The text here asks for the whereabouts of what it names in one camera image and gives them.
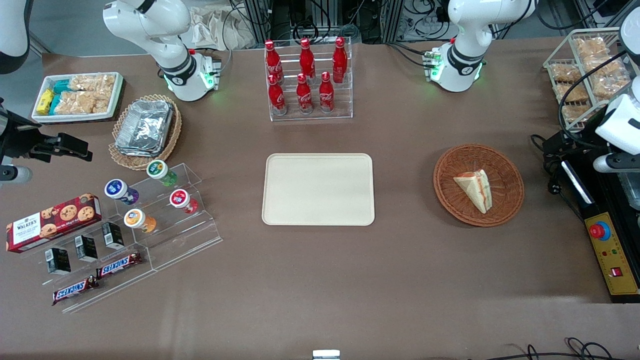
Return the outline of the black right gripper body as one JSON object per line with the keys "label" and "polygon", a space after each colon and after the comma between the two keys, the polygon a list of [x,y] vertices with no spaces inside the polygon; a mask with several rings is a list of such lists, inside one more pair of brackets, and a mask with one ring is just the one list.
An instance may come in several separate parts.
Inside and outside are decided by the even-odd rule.
{"label": "black right gripper body", "polygon": [[39,146],[46,145],[46,135],[39,125],[11,111],[2,111],[1,115],[0,158],[31,158],[45,163],[51,161],[49,154],[34,152]]}

